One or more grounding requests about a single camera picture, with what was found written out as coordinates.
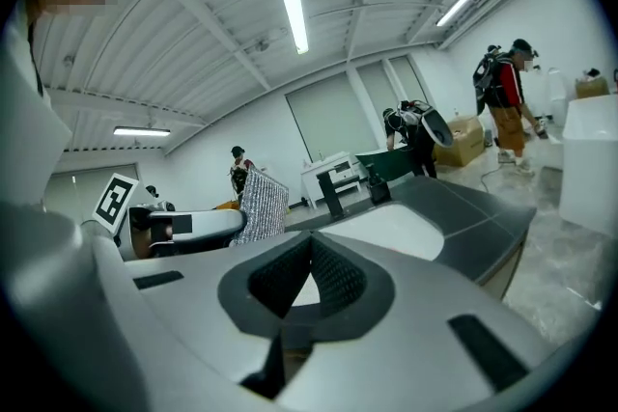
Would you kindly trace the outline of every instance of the black cap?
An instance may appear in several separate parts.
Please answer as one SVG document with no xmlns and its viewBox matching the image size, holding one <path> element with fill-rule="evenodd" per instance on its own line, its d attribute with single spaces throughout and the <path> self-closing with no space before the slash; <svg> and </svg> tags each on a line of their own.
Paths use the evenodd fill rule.
<svg viewBox="0 0 618 412">
<path fill-rule="evenodd" d="M 517 50 L 521 50 L 523 52 L 531 52 L 532 51 L 532 46 L 530 46 L 530 43 L 528 43 L 526 40 L 524 40 L 522 38 L 518 38 L 515 41 L 513 41 L 513 48 L 515 48 Z"/>
<path fill-rule="evenodd" d="M 154 187 L 153 185 L 147 185 L 146 190 L 150 192 L 153 196 L 158 198 L 158 194 L 156 194 L 156 187 Z"/>
<path fill-rule="evenodd" d="M 238 158 L 239 156 L 241 156 L 244 153 L 244 150 L 240 147 L 240 146 L 234 146 L 232 148 L 232 156 L 234 158 Z"/>
</svg>

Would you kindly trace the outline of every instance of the white desk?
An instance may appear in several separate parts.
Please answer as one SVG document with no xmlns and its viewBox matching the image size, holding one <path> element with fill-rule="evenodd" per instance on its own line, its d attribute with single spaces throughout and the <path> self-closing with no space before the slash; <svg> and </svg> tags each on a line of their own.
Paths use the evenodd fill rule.
<svg viewBox="0 0 618 412">
<path fill-rule="evenodd" d="M 353 176 L 354 170 L 351 164 L 351 155 L 349 153 L 341 151 L 337 154 L 333 154 L 332 156 L 325 158 L 324 160 L 312 163 L 308 168 L 304 169 L 300 173 L 304 192 L 307 195 L 307 200 L 313 208 L 317 208 L 316 201 L 323 199 L 324 197 L 316 175 L 327 170 L 331 170 L 330 178 L 333 183 Z M 338 187 L 335 190 L 336 192 L 341 192 L 347 189 L 352 189 L 354 187 L 358 189 L 358 192 L 361 191 L 359 182 L 353 182 L 351 184 Z"/>
</svg>

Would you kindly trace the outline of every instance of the floor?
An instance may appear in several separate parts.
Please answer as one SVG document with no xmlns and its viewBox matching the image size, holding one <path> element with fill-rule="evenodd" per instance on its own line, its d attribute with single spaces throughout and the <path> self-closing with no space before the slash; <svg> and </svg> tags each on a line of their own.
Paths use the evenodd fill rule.
<svg viewBox="0 0 618 412">
<path fill-rule="evenodd" d="M 534 178 L 514 174 L 514 165 L 498 170 L 497 149 L 485 152 L 461 169 L 438 167 L 438 178 L 485 190 L 517 204 L 535 206 L 526 247 L 504 303 L 533 324 L 551 343 L 560 345 L 590 328 L 611 291 L 618 272 L 618 241 L 566 222 L 558 215 L 562 173 L 535 167 L 534 157 L 549 146 L 533 139 L 526 145 Z M 403 177 L 390 186 L 408 180 Z M 368 197 L 354 190 L 340 195 L 342 206 Z M 317 210 L 297 207 L 287 216 L 292 225 L 328 212 L 320 202 Z"/>
</svg>

